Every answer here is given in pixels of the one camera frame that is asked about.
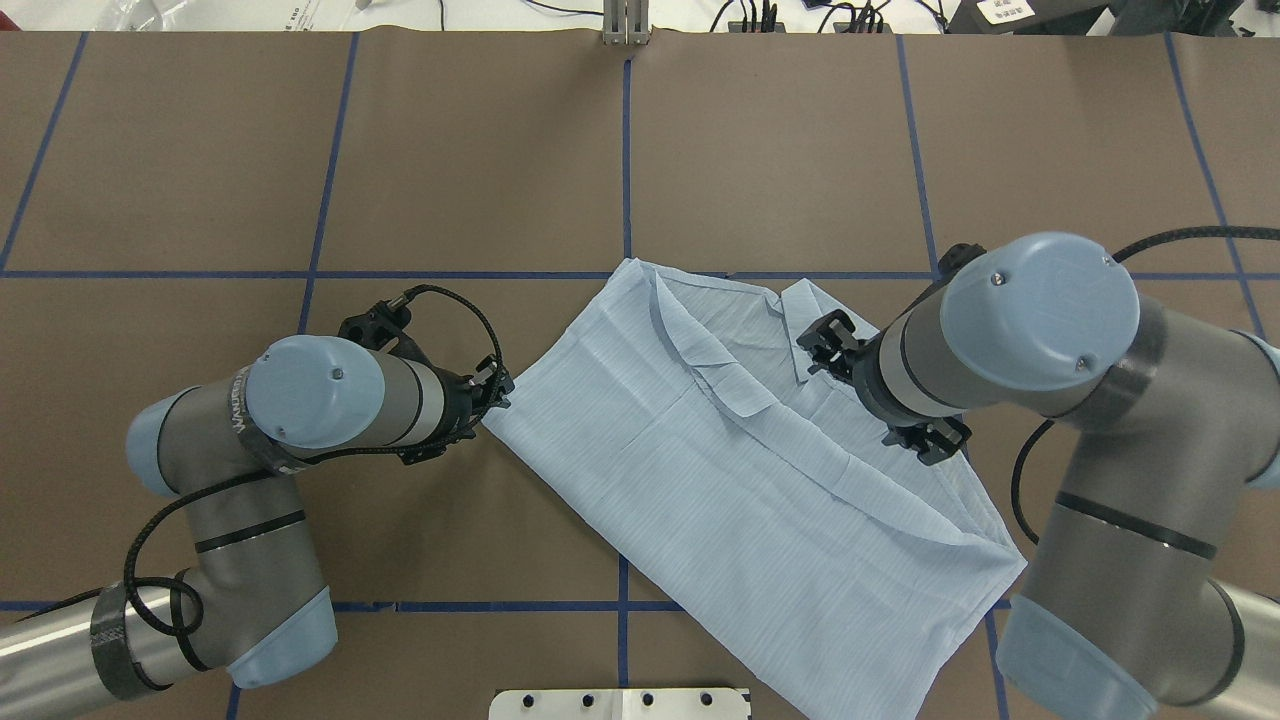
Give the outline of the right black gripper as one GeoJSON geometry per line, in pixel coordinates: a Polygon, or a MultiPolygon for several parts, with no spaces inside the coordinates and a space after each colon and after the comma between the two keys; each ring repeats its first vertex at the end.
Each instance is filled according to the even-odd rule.
{"type": "Polygon", "coordinates": [[[856,325],[845,310],[833,310],[815,319],[796,345],[809,356],[806,372],[820,372],[849,379],[865,409],[887,428],[882,445],[915,454],[932,468],[964,451],[972,428],[959,418],[934,418],[906,425],[906,409],[890,392],[879,365],[881,337],[859,340],[856,325]]]}

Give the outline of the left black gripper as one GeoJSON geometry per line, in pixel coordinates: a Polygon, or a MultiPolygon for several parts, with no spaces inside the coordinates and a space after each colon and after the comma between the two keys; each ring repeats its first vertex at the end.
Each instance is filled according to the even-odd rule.
{"type": "Polygon", "coordinates": [[[444,455],[463,439],[476,437],[475,425],[494,407],[509,407],[515,380],[502,363],[481,363],[477,372],[458,375],[445,370],[416,370],[420,407],[399,439],[406,466],[444,455]]]}

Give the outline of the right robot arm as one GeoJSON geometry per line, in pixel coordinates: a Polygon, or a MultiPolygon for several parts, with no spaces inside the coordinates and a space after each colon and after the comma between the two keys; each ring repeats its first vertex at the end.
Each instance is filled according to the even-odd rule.
{"type": "Polygon", "coordinates": [[[1277,231],[1188,227],[1117,252],[1064,232],[960,243],[874,337],[842,310],[797,337],[925,465],[963,448],[979,407],[1078,430],[996,651],[1006,683],[1062,719],[1277,716],[1277,601],[1212,575],[1244,493],[1277,488],[1277,350],[1165,307],[1126,268],[1201,238],[1277,231]]]}

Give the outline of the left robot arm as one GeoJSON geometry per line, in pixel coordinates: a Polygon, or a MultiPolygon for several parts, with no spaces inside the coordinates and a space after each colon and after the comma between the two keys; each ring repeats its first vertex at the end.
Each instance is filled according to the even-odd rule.
{"type": "Polygon", "coordinates": [[[132,421],[125,456],[168,498],[120,578],[3,630],[3,716],[70,719],[221,669],[242,689],[337,646],[297,478],[321,462],[416,462],[474,437],[512,382],[500,351],[467,375],[334,336],[294,334],[233,377],[132,421]]]}

